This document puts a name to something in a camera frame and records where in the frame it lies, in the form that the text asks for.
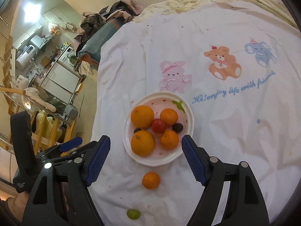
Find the person's left hand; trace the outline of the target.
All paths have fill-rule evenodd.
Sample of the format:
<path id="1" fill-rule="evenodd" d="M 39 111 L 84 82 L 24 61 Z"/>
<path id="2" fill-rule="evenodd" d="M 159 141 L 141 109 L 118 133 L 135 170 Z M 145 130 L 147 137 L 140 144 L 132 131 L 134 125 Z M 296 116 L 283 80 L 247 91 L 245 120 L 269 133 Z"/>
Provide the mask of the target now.
<path id="1" fill-rule="evenodd" d="M 24 216 L 24 211 L 27 205 L 27 201 L 29 199 L 29 195 L 30 194 L 27 191 L 25 191 L 19 193 L 17 197 L 9 197 L 6 200 L 9 211 L 20 223 L 22 223 L 22 219 Z"/>

